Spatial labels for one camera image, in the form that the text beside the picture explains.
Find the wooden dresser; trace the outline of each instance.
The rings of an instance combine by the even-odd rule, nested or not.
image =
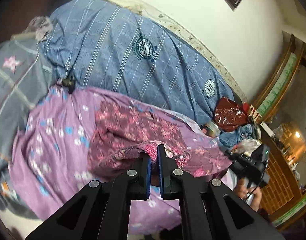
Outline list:
[[[261,128],[262,142],[270,147],[267,173],[269,184],[262,189],[261,207],[274,221],[292,208],[302,197],[298,183],[274,141]]]

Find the white circular badge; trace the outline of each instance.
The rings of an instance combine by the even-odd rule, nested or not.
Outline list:
[[[205,83],[205,92],[206,94],[211,97],[214,95],[215,93],[215,82],[212,79],[209,79],[206,83]]]

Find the circular logo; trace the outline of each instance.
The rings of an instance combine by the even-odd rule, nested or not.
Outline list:
[[[206,83],[205,83],[205,92],[206,94],[211,97],[214,95],[215,93],[215,82],[212,79],[209,79]]]
[[[151,59],[154,52],[154,47],[149,39],[139,37],[135,43],[135,51],[141,58]]]

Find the blue denim cloth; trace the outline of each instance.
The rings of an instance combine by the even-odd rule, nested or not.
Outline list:
[[[240,126],[233,132],[223,132],[219,135],[219,146],[232,148],[234,145],[237,145],[243,139],[253,139],[252,132],[253,127],[251,124]]]
[[[105,0],[72,0],[56,9],[40,43],[58,77],[208,122],[230,87],[197,51],[160,25]]]

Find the pink star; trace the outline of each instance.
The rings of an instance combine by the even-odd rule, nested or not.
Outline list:
[[[3,68],[9,68],[11,72],[15,73],[15,68],[20,65],[21,62],[16,60],[16,56],[10,58],[4,58]]]

